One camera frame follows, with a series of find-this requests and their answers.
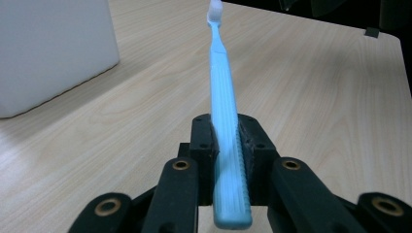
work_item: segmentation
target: toothbrush head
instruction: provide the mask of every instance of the toothbrush head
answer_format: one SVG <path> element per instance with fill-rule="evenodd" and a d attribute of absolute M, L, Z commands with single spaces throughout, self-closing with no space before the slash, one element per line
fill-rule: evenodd
<path fill-rule="evenodd" d="M 217 23 L 221 25 L 223 13 L 223 4 L 221 0 L 211 0 L 209 5 L 209 12 L 207 13 L 207 21 L 209 24 Z"/>

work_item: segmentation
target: dark background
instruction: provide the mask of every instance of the dark background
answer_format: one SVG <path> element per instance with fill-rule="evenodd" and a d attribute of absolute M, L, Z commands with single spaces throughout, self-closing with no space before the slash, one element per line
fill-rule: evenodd
<path fill-rule="evenodd" d="M 280 7 L 279 0 L 224 0 L 225 2 L 235 3 L 239 5 L 265 9 L 268 11 L 279 12 L 283 14 L 307 17 L 321 21 L 327 21 L 337 23 L 346 26 L 352 26 L 357 28 L 366 29 L 367 27 L 374 27 L 380 29 L 381 32 L 394 35 L 399 38 L 403 60 L 405 62 L 406 74 L 408 77 L 409 88 L 412 83 L 412 0 L 347 0 L 334 11 L 323 15 L 321 17 L 312 16 L 312 8 L 310 0 L 299 0 L 292 4 L 289 11 L 283 11 Z M 379 26 L 380 14 L 381 14 L 381 1 L 384 3 L 396 3 L 405 4 L 409 1 L 409 5 L 406 5 L 406 11 L 409 13 L 409 18 L 406 20 L 406 24 L 398 26 L 396 29 L 383 29 Z"/>

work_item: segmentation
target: light wood tabletop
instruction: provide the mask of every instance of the light wood tabletop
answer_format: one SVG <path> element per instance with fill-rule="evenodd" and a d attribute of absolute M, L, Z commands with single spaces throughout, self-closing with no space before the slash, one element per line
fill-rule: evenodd
<path fill-rule="evenodd" d="M 379 191 L 412 205 L 412 101 L 399 40 L 223 6 L 238 112 L 333 193 L 357 202 Z M 189 142 L 191 120 L 210 113 L 209 2 L 110 7 L 120 64 L 0 120 L 0 232 L 64 232 L 94 197 L 142 194 Z M 199 232 L 223 232 L 211 210 L 200 208 Z M 244 232 L 270 232 L 266 210 L 253 207 Z"/>

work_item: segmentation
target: blue toothbrush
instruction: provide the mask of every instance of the blue toothbrush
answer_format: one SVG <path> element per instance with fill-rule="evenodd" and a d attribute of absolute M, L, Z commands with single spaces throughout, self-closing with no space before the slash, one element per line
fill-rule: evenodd
<path fill-rule="evenodd" d="M 246 184 L 229 60 L 219 33 L 222 12 L 222 1 L 211 0 L 207 21 L 212 29 L 210 47 L 212 124 L 219 143 L 213 193 L 214 220 L 222 229 L 246 229 L 252 225 L 251 204 Z"/>

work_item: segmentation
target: white box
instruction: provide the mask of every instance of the white box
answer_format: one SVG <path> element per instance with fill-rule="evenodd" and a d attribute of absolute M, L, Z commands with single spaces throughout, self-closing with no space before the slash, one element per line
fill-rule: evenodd
<path fill-rule="evenodd" d="M 0 0 L 0 117 L 119 62 L 108 0 Z"/>

